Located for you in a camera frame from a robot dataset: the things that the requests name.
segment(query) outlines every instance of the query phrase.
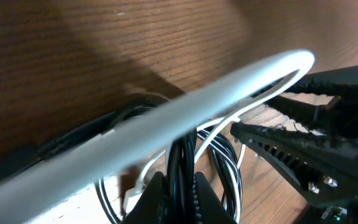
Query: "metal screw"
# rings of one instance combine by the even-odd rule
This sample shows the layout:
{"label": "metal screw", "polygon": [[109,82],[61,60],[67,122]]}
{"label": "metal screw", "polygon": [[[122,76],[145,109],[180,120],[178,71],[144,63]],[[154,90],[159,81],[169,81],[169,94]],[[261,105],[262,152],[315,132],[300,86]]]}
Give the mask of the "metal screw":
{"label": "metal screw", "polygon": [[318,189],[313,182],[308,183],[308,188],[311,192],[313,192],[315,194],[318,194],[318,192],[320,192],[320,189]]}
{"label": "metal screw", "polygon": [[336,180],[334,178],[331,178],[329,176],[324,176],[324,183],[329,185],[330,187],[337,187],[338,183],[336,182]]}

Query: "wooden table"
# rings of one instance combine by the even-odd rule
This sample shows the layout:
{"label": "wooden table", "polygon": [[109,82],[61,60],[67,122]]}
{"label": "wooden table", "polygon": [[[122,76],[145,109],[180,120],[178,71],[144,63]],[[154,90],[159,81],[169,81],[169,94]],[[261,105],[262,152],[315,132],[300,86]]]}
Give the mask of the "wooden table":
{"label": "wooden table", "polygon": [[[0,158],[135,92],[173,98],[297,48],[315,53],[312,72],[358,65],[358,1],[0,1]],[[288,223],[303,208],[250,151],[242,173],[246,223]]]}

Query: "wooden surface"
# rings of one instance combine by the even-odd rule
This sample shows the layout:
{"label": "wooden surface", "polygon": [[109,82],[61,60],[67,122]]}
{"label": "wooden surface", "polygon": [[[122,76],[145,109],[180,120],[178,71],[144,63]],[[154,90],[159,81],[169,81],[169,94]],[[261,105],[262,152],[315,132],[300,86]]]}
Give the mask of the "wooden surface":
{"label": "wooden surface", "polygon": [[[312,72],[358,65],[358,1],[0,1],[0,158],[133,92],[173,98],[296,48],[315,53]],[[290,222],[304,201],[249,154],[243,220]]]}

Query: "brown wood grain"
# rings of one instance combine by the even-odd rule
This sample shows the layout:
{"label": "brown wood grain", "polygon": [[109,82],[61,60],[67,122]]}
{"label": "brown wood grain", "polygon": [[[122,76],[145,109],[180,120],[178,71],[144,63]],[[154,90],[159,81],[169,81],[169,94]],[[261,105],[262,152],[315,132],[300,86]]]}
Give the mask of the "brown wood grain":
{"label": "brown wood grain", "polygon": [[[174,98],[297,48],[316,55],[312,72],[358,65],[358,1],[0,1],[0,158],[115,110],[133,89]],[[290,124],[263,108],[245,116]],[[305,202],[250,154],[242,220],[290,222]]]}

